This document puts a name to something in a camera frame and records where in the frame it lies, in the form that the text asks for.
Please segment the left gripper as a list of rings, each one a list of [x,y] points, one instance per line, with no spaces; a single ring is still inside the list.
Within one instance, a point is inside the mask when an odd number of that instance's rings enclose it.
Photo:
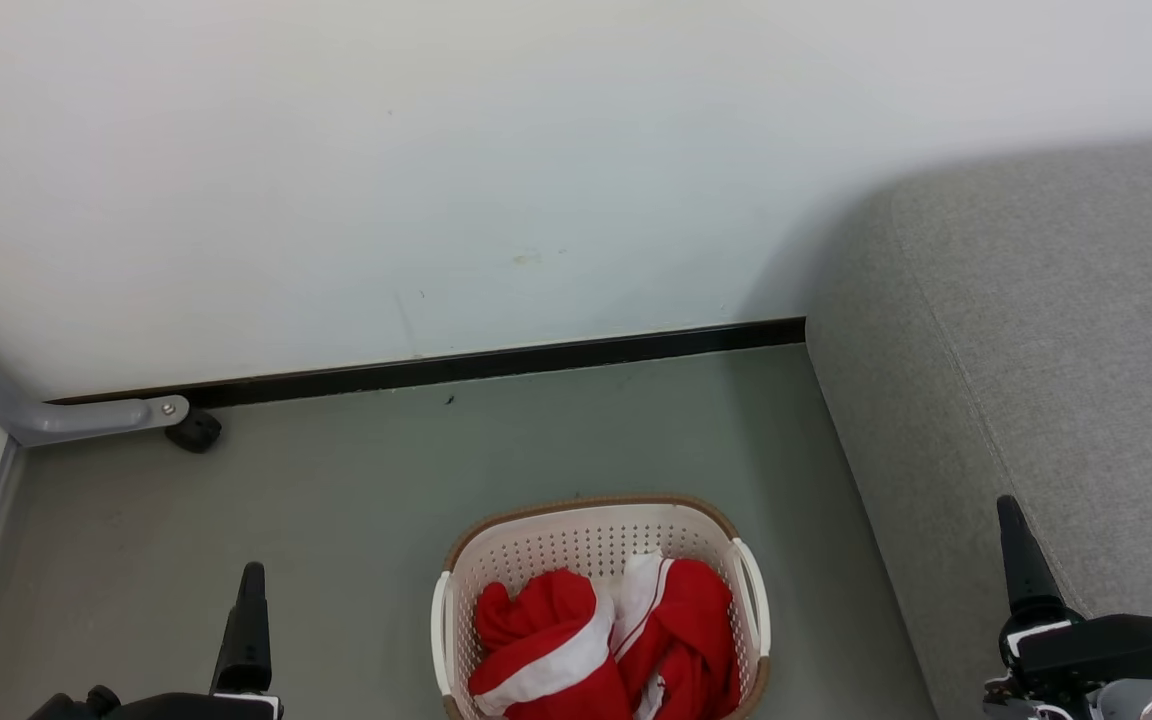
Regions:
[[[282,702],[266,694],[273,683],[266,573],[247,562],[223,630],[210,694],[214,719],[283,719]]]

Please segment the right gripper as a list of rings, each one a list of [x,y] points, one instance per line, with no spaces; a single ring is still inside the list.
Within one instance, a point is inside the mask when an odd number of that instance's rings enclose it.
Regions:
[[[1102,685],[1102,639],[1092,623],[1064,620],[1059,584],[1020,501],[996,498],[998,530],[1011,620],[1000,641],[1006,674],[984,688],[987,719],[1101,719],[1089,694]]]

